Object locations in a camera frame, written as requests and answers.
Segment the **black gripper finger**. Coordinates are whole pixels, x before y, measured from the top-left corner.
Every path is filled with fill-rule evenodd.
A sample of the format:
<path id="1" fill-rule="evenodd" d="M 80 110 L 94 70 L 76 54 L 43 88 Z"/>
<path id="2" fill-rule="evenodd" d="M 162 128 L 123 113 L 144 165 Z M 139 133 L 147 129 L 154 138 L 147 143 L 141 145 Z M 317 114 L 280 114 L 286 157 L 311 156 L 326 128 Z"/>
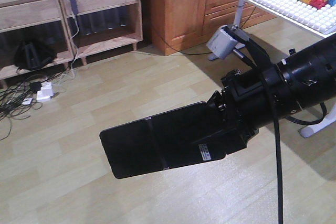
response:
<path id="1" fill-rule="evenodd" d="M 191 116 L 181 129 L 184 144 L 204 144 L 223 136 L 224 122 L 222 113 L 206 103 L 192 109 Z"/>

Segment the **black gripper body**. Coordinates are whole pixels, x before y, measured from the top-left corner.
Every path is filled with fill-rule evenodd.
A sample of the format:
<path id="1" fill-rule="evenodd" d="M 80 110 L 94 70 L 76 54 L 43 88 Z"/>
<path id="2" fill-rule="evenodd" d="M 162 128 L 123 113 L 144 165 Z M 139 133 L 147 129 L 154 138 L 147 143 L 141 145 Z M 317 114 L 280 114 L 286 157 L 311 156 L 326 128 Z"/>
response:
<path id="1" fill-rule="evenodd" d="M 208 144 L 219 144 L 231 154 L 245 149 L 259 128 L 278 120 L 283 80 L 277 67 L 271 66 L 264 71 L 252 67 L 245 73 L 235 69 L 221 82 L 223 89 L 215 91 L 207 105 L 222 117 L 222 129 Z"/>

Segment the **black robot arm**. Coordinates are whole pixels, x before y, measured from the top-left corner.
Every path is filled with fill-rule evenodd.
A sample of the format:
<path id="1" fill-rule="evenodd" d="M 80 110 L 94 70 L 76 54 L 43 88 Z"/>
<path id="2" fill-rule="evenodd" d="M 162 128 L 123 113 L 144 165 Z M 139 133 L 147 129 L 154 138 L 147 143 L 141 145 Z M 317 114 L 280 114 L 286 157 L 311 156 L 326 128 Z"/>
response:
<path id="1" fill-rule="evenodd" d="M 249 55 L 241 60 L 250 70 L 233 70 L 222 78 L 223 90 L 207 102 L 208 113 L 187 130 L 189 144 L 220 145 L 231 154 L 280 119 L 304 126 L 322 122 L 299 120 L 295 114 L 335 96 L 335 36 L 292 51 L 276 64 L 253 40 L 246 46 Z"/>

